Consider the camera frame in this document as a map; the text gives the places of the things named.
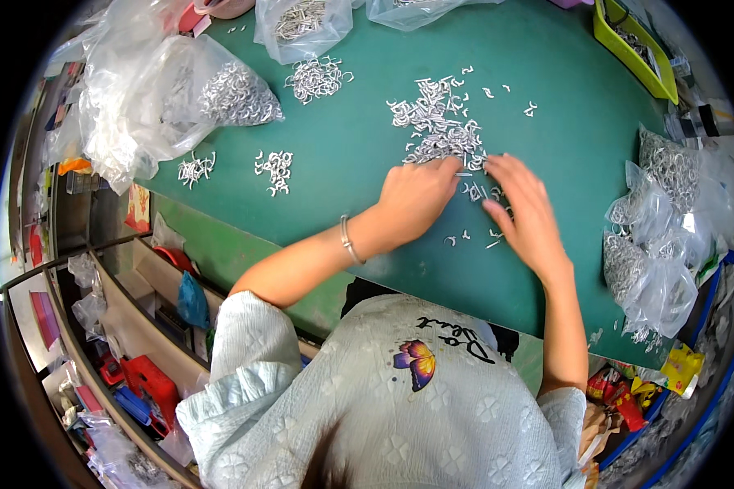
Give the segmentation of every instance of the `woman's hand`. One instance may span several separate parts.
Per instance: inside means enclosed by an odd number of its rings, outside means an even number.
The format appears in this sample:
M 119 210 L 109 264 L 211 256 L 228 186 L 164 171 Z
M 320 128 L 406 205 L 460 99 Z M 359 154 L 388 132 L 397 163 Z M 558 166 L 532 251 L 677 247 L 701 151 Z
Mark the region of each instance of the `woman's hand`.
M 519 258 L 538 276 L 544 287 L 573 279 L 573 264 L 563 249 L 546 188 L 517 158 L 489 156 L 484 165 L 497 180 L 511 204 L 513 221 L 500 203 L 482 202 Z
M 462 162 L 452 156 L 392 168 L 378 203 L 349 223 L 356 252 L 362 253 L 361 248 L 367 256 L 388 253 L 418 239 L 454 196 L 460 183 L 454 174 L 461 168 Z

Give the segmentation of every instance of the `red package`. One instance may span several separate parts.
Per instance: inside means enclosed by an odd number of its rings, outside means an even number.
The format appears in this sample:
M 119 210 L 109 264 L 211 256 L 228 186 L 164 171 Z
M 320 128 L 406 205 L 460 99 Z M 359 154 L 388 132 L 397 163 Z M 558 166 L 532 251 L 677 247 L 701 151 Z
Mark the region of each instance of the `red package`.
M 612 367 L 599 370 L 587 381 L 587 397 L 593 401 L 603 401 L 608 387 L 620 380 L 621 374 Z
M 642 410 L 636 404 L 636 399 L 631 395 L 631 387 L 625 381 L 615 385 L 615 388 L 610 390 L 605 399 L 607 405 L 617 408 L 626 420 L 629 430 L 639 431 L 647 424 L 642 417 Z

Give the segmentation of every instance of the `hair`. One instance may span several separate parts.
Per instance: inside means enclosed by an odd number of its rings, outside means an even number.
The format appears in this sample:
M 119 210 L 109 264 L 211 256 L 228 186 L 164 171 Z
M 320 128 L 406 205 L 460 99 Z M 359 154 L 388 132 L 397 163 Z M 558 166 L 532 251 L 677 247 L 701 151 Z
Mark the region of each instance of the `hair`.
M 340 428 L 340 421 L 337 420 L 321 433 L 313 455 L 310 457 L 300 489 L 348 489 L 351 487 L 351 466 L 346 461 L 337 467 L 332 455 L 332 445 L 337 430 Z

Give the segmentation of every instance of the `silver bangle bracelet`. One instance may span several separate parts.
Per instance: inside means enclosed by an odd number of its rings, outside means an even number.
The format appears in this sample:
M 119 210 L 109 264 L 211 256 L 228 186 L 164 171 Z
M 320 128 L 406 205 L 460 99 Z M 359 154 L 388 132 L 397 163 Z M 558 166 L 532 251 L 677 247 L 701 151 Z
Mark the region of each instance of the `silver bangle bracelet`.
M 351 258 L 354 260 L 354 263 L 357 265 L 363 265 L 365 263 L 364 260 L 359 258 L 359 256 L 354 251 L 354 245 L 351 242 L 351 240 L 348 239 L 348 214 L 343 214 L 340 216 L 340 240 L 343 243 L 343 248 L 347 249 L 348 252 L 351 254 Z

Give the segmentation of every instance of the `green tabletop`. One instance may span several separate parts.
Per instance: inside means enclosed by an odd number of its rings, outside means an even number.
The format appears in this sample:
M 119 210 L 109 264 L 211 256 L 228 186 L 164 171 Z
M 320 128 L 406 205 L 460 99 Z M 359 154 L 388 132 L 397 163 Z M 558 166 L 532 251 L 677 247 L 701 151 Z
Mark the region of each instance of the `green tabletop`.
M 244 31 L 227 33 L 244 24 Z M 386 101 L 415 100 L 415 79 L 453 74 L 465 81 L 456 93 L 469 94 L 468 118 L 483 128 L 487 152 L 518 156 L 546 183 L 575 263 L 590 352 L 662 365 L 671 341 L 646 353 L 646 344 L 621 336 L 623 314 L 601 272 L 601 233 L 609 204 L 626 191 L 625 160 L 636 157 L 639 123 L 662 132 L 665 104 L 593 37 L 590 9 L 565 11 L 546 0 L 468 5 L 405 33 L 369 22 L 360 8 L 351 33 L 327 53 L 342 58 L 341 69 L 353 72 L 353 82 L 306 106 L 283 87 L 291 67 L 277 64 L 252 42 L 252 13 L 216 20 L 206 33 L 269 83 L 283 104 L 285 121 L 215 130 L 199 146 L 217 152 L 212 178 L 192 190 L 177 181 L 178 161 L 161 163 L 157 176 L 141 185 L 288 245 L 335 225 L 344 212 L 353 215 L 377 201 L 387 171 L 405 157 L 413 132 L 391 125 Z M 461 75 L 467 66 L 473 73 Z M 486 98 L 482 87 L 495 98 Z M 530 101 L 538 106 L 534 117 L 523 114 Z M 268 174 L 256 176 L 254 162 L 259 151 L 280 150 L 294 154 L 290 193 L 272 198 Z M 483 172 L 470 180 L 487 189 L 494 184 Z M 460 238 L 464 229 L 471 240 Z M 492 241 L 489 229 L 497 227 L 480 203 L 458 193 L 421 239 L 349 271 L 542 337 L 541 286 L 507 243 L 484 249 Z M 444 241 L 446 236 L 458 237 L 455 247 Z

